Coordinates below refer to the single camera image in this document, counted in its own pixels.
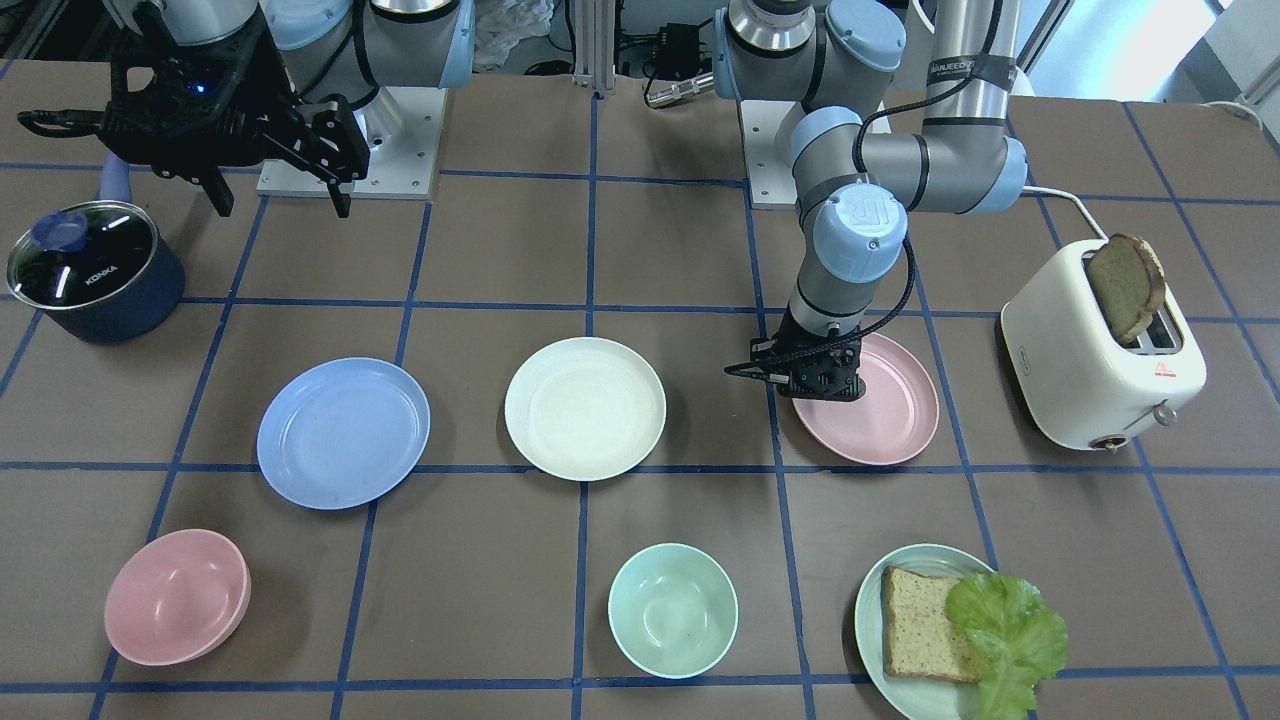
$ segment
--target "lettuce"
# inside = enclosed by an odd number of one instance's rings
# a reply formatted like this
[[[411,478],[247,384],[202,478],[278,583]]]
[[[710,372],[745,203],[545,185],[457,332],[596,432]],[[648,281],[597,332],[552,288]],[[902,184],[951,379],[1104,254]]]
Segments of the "lettuce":
[[[947,618],[991,661],[978,683],[978,720],[1023,720],[1036,683],[1066,666],[1066,623],[1021,578],[969,575],[951,588]]]

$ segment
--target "green bowl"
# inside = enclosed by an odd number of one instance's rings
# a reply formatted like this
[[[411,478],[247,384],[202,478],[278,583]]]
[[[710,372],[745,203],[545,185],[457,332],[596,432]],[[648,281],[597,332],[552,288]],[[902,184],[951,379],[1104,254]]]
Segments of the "green bowl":
[[[613,578],[609,629],[636,667],[659,678],[692,678],[733,644],[737,593],[705,552],[655,544],[631,556]]]

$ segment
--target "bread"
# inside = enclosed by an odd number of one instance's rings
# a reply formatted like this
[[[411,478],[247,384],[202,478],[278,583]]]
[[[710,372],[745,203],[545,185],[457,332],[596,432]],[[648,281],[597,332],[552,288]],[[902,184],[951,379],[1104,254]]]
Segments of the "bread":
[[[977,683],[987,673],[987,657],[947,619],[947,593],[959,583],[896,566],[884,570],[887,674]]]
[[[1140,237],[1114,234],[1084,268],[1111,337],[1129,345],[1165,304],[1165,270]]]

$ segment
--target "tiled tabletop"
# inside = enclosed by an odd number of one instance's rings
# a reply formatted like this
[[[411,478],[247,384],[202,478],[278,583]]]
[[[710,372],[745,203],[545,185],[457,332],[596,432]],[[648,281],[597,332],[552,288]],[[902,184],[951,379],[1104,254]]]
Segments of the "tiled tabletop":
[[[0,234],[92,197],[102,156],[14,113],[105,92],[99,65],[4,67]],[[1207,357],[1180,423],[1114,456],[1044,439],[997,360],[1001,305],[1088,236],[1064,200],[913,215],[919,293],[884,332],[945,411],[886,470],[721,372],[776,327],[804,252],[790,213],[749,209],[727,102],[655,113],[625,78],[600,99],[476,77],[435,201],[357,200],[347,220],[259,199],[246,172],[220,219],[137,169],[188,270],[169,320],[88,346],[0,300],[0,717],[890,719],[849,616],[870,565],[916,542],[1023,575],[1064,615],[1041,719],[1280,716],[1280,159],[1217,109],[1015,99],[1010,119],[1034,182],[1155,245]],[[530,354],[581,334],[644,355],[669,410],[639,468],[589,486],[535,471],[500,413]],[[355,355],[417,378],[430,442],[379,501],[303,510],[259,474],[257,423],[291,378]],[[114,573],[193,527],[248,560],[242,626],[175,667],[120,660]],[[732,650],[690,682],[645,676],[605,619],[617,568],[664,541],[718,559],[741,603]]]

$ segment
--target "pink plate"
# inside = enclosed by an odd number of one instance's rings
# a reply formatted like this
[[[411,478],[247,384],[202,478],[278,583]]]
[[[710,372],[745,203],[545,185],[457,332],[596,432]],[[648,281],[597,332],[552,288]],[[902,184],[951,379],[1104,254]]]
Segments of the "pink plate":
[[[125,660],[174,665],[223,643],[244,618],[244,556],[212,530],[178,530],[136,552],[111,583],[106,637]]]
[[[915,457],[938,429],[938,393],[920,361],[892,340],[863,338],[867,395],[855,402],[794,401],[809,433],[841,457],[896,465]]]

